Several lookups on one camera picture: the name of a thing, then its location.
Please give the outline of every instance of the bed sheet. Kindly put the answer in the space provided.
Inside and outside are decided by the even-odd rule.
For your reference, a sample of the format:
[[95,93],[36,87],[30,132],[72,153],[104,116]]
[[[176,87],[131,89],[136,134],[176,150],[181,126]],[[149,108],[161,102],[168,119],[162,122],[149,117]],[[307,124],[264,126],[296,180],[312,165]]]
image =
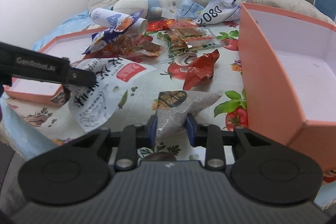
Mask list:
[[[49,36],[36,42],[33,49],[38,50],[48,43],[55,36],[70,32],[80,31],[88,28],[96,28],[88,18],[88,13],[84,12],[73,17],[61,26],[56,28]],[[237,22],[219,23],[210,26],[211,31],[218,37],[223,33],[239,31]],[[154,41],[161,43],[157,39],[157,32],[149,33]],[[230,91],[226,93],[217,103],[202,111],[197,116],[199,123],[214,123],[220,128],[231,129],[230,121],[226,118],[228,109],[223,108],[224,102],[239,100],[239,107],[242,114],[246,102],[243,92],[243,81],[241,76],[241,64],[238,51],[233,51],[230,45],[226,48],[219,48],[220,59],[215,66],[214,78],[208,85],[198,88],[202,91]],[[194,52],[200,56],[213,49]],[[133,87],[128,90],[127,96],[121,100],[119,110],[102,128],[109,127],[112,131],[120,131],[126,125],[132,123],[146,123],[150,115],[154,114],[158,92],[161,90],[181,90],[185,70],[175,62],[177,54],[182,52],[166,52],[157,59],[146,60],[145,63],[157,68],[133,83]],[[3,110],[3,121],[0,132],[2,137],[26,160],[51,150],[57,145],[67,143],[74,138],[85,134],[80,126],[72,119],[68,106],[61,108],[44,106],[25,102],[17,99],[1,98]],[[154,152],[167,152],[172,154],[177,160],[198,159],[202,162],[205,157],[205,149],[202,147],[192,148],[189,145],[186,134],[164,138],[156,141],[155,147],[138,150],[139,158]],[[231,148],[225,147],[226,160],[228,164],[234,162]],[[114,149],[111,162],[114,161],[116,149]],[[315,202],[319,206],[324,206],[336,198],[336,183],[323,186]]]

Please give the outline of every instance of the white cylindrical can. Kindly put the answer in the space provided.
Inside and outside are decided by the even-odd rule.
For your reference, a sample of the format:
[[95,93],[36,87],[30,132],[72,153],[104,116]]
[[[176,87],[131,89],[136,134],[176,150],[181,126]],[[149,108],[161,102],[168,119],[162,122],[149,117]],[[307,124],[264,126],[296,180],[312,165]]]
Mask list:
[[[90,14],[90,18],[93,23],[112,28],[115,27],[115,25],[112,25],[110,21],[108,20],[109,17],[117,15],[118,16],[118,22],[122,21],[129,15],[123,14],[120,12],[114,12],[112,10],[102,9],[102,8],[96,8],[94,9]],[[133,33],[142,33],[144,34],[147,30],[148,22],[146,19],[139,18],[126,32],[126,34],[133,34]]]

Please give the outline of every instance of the red snack wrapper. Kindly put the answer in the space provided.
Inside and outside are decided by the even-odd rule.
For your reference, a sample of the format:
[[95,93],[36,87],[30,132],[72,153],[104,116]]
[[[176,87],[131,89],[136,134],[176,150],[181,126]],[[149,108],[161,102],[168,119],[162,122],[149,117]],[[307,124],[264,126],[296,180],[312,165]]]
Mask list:
[[174,21],[174,19],[150,21],[148,22],[147,32],[168,31],[168,25],[170,25]]
[[189,66],[184,80],[183,90],[190,90],[192,87],[205,83],[213,77],[213,70],[219,58],[219,51],[204,54],[196,58]]

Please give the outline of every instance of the open cardboard box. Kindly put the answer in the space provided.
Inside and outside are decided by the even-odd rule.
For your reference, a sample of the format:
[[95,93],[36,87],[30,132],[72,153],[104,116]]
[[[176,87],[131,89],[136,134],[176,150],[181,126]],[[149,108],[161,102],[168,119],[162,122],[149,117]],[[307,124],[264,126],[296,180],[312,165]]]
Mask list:
[[239,55],[249,128],[336,168],[336,27],[243,3]]
[[[92,34],[105,27],[90,29],[55,37],[39,52],[56,57],[67,57],[70,64],[82,60],[82,54],[92,43]],[[35,103],[61,106],[64,103],[63,88],[60,84],[13,78],[13,85],[6,86],[8,96]]]

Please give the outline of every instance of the white plush toy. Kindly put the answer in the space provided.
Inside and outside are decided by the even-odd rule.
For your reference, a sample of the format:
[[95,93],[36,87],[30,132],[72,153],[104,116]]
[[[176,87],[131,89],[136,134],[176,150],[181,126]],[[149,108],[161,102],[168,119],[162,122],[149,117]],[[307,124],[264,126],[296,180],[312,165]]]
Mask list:
[[113,11],[129,15],[143,10],[141,17],[153,20],[161,17],[162,8],[167,2],[168,0],[119,0],[113,6]]

